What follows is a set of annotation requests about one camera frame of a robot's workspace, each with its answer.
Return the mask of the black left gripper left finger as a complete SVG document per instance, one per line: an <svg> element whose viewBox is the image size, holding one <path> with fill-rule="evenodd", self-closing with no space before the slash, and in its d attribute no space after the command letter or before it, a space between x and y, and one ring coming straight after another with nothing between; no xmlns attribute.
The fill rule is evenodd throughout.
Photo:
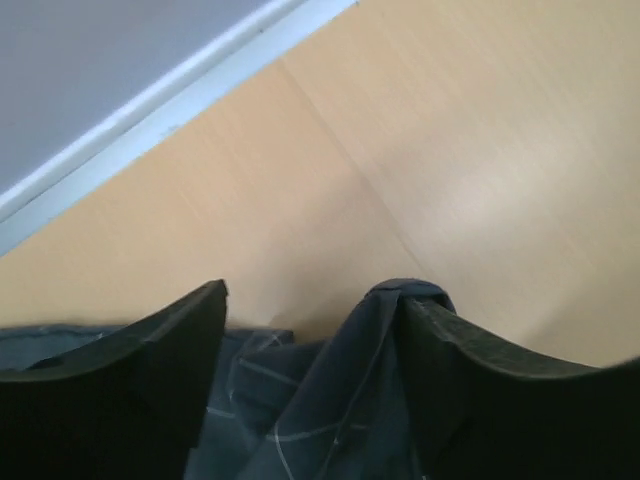
<svg viewBox="0 0 640 480"><path fill-rule="evenodd" d="M226 314L214 280L126 326L4 329L2 477L182 478Z"/></svg>

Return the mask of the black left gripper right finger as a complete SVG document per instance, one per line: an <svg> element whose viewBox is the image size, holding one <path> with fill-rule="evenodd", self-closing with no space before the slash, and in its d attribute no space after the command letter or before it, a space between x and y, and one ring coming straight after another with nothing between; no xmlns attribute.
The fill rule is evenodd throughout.
<svg viewBox="0 0 640 480"><path fill-rule="evenodd" d="M407 299L399 364L431 479L635 479L639 362L590 367Z"/></svg>

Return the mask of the grey checked pillowcase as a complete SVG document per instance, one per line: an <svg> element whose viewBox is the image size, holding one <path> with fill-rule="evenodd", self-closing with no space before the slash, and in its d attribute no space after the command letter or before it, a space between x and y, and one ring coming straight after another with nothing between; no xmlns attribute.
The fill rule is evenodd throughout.
<svg viewBox="0 0 640 480"><path fill-rule="evenodd" d="M180 479L418 479L394 327L440 287L389 280L331 338L227 328L198 446Z"/></svg>

